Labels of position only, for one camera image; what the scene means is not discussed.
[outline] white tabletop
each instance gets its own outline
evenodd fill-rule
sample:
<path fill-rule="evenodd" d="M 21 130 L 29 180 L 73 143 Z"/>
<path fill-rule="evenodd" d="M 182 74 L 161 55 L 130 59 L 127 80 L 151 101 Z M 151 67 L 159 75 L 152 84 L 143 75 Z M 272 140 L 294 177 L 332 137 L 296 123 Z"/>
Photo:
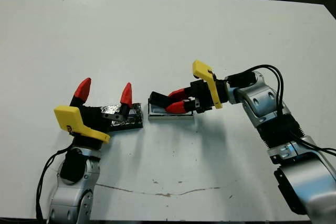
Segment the white tabletop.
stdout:
<path fill-rule="evenodd" d="M 143 129 L 114 133 L 103 147 L 98 184 L 105 186 L 95 188 L 92 219 L 305 220 L 279 192 L 277 166 L 241 105 L 224 104 L 194 121 L 149 122 L 147 99 L 189 86 L 195 59 L 219 78 L 272 64 L 305 133 L 335 148 L 335 52 L 336 21 L 322 5 L 0 0 L 0 216 L 35 216 L 44 163 L 71 142 L 52 110 L 69 104 L 91 77 L 87 105 L 118 102 L 130 81 L 144 115 Z M 276 87 L 270 73 L 265 79 Z M 53 169 L 41 197 L 44 216 Z"/>

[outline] black cable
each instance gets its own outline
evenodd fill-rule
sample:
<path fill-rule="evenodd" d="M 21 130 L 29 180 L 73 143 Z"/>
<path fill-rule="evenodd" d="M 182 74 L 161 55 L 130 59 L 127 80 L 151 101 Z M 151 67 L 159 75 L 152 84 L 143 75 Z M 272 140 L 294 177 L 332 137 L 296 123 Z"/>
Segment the black cable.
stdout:
<path fill-rule="evenodd" d="M 67 152 L 68 150 L 70 150 L 71 147 L 72 147 L 72 144 L 70 144 L 67 148 L 65 148 L 63 150 L 57 151 L 53 156 L 51 156 L 48 159 L 48 161 L 46 162 L 46 164 L 43 168 L 40 180 L 39 180 L 38 185 L 37 185 L 37 190 L 36 190 L 36 219 L 38 220 L 39 224 L 44 223 L 43 214 L 42 214 L 41 205 L 40 205 L 40 198 L 41 198 L 44 175 L 45 175 L 47 169 L 50 167 L 50 165 L 54 162 L 55 157 L 57 155 L 60 155 L 60 154 L 64 153 L 64 152 Z"/>
<path fill-rule="evenodd" d="M 321 152 L 325 152 L 328 153 L 330 155 L 333 155 L 336 157 L 336 153 L 331 152 L 331 151 L 336 151 L 336 149 L 333 148 L 321 148 L 318 147 L 314 144 L 308 143 L 307 141 L 299 138 L 298 136 L 296 136 L 292 131 L 289 132 L 291 134 L 291 136 L 294 138 L 294 140 L 302 145 L 304 145 L 305 147 L 307 147 L 308 149 L 314 150 L 314 151 L 321 151 Z"/>
<path fill-rule="evenodd" d="M 276 67 L 272 66 L 272 65 L 268 65 L 268 64 L 264 64 L 264 65 L 258 65 L 258 66 L 255 66 L 255 67 L 252 67 L 252 68 L 249 68 L 247 70 L 245 70 L 244 72 L 251 72 L 251 71 L 254 71 L 254 70 L 257 70 L 259 68 L 266 68 L 268 70 L 270 70 L 277 78 L 277 81 L 278 81 L 278 88 L 277 88 L 277 101 L 276 101 L 276 104 L 277 104 L 277 115 L 278 116 L 282 116 L 283 113 L 282 113 L 282 98 L 283 98 L 283 88 L 284 88 L 284 85 L 283 85 L 283 78 L 282 78 L 282 74 L 281 72 L 279 71 L 279 69 L 277 69 Z"/>

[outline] robotic arm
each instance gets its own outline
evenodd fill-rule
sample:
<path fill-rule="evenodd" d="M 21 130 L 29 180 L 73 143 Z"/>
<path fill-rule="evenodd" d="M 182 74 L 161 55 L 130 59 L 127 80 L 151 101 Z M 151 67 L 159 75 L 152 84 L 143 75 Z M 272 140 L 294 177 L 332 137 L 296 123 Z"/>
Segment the robotic arm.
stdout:
<path fill-rule="evenodd" d="M 94 186 L 100 173 L 100 148 L 110 139 L 107 133 L 142 127 L 141 107 L 139 103 L 132 104 L 130 83 L 123 90 L 119 104 L 102 107 L 84 106 L 90 85 L 91 79 L 85 79 L 75 91 L 70 106 L 54 109 L 61 129 L 74 138 L 68 148 L 48 160 L 43 170 L 36 196 L 36 218 L 39 223 L 44 223 L 39 204 L 43 177 L 56 155 L 66 152 L 57 172 L 58 186 L 51 201 L 47 223 L 85 224 L 90 219 Z"/>
<path fill-rule="evenodd" d="M 241 103 L 269 148 L 271 161 L 280 165 L 274 175 L 290 209 L 308 215 L 313 224 L 335 223 L 336 171 L 322 154 L 327 149 L 313 148 L 313 139 L 304 135 L 282 98 L 279 106 L 277 92 L 265 84 L 263 75 L 245 71 L 218 80 L 200 61 L 193 63 L 193 74 L 201 80 L 169 96 L 152 92 L 149 102 L 169 113 L 202 113 L 227 101 Z"/>

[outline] black connector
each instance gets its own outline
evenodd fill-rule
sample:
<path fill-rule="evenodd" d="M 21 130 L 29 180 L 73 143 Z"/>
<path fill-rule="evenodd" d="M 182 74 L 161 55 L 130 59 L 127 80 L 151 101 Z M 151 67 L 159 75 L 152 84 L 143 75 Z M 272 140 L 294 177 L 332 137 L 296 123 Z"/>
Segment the black connector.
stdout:
<path fill-rule="evenodd" d="M 173 103 L 173 100 L 166 95 L 153 91 L 149 96 L 148 102 L 161 108 L 167 108 L 170 104 Z"/>

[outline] red finger tip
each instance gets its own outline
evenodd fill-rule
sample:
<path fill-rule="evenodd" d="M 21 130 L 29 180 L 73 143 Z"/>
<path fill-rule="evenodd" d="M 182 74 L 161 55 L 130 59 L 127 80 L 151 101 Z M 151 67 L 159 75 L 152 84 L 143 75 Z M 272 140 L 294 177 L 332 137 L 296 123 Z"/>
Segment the red finger tip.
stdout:
<path fill-rule="evenodd" d="M 80 98 L 83 102 L 86 102 L 89 93 L 90 93 L 90 86 L 91 86 L 91 78 L 86 78 L 84 81 L 78 85 L 74 93 L 74 97 Z"/>
<path fill-rule="evenodd" d="M 124 90 L 122 91 L 120 102 L 132 107 L 132 85 L 130 82 L 126 84 Z"/>
<path fill-rule="evenodd" d="M 174 99 L 175 101 L 183 100 L 183 99 L 187 98 L 187 95 L 186 95 L 184 89 L 175 90 L 175 91 L 171 92 L 168 96 L 170 98 Z"/>
<path fill-rule="evenodd" d="M 166 112 L 173 114 L 184 114 L 186 113 L 184 109 L 184 101 L 174 102 L 165 108 Z"/>

